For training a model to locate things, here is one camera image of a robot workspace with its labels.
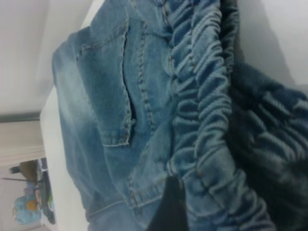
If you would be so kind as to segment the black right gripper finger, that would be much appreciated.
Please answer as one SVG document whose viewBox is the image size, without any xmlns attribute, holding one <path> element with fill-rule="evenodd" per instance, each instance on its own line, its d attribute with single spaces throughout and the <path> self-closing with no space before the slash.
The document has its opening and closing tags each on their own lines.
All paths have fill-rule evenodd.
<svg viewBox="0 0 308 231">
<path fill-rule="evenodd" d="M 160 205 L 151 220 L 150 231 L 188 231 L 186 192 L 183 182 L 177 177 L 166 179 Z"/>
</svg>

